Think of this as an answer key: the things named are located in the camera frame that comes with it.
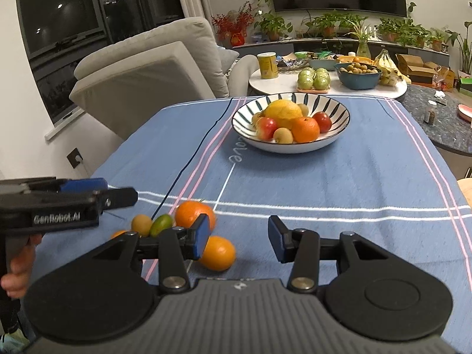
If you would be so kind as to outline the left hand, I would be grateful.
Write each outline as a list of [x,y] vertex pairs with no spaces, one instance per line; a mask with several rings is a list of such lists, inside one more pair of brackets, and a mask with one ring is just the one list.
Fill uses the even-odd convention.
[[29,237],[19,254],[10,261],[10,272],[1,278],[1,287],[12,299],[26,295],[35,262],[35,249],[42,242],[42,234]]

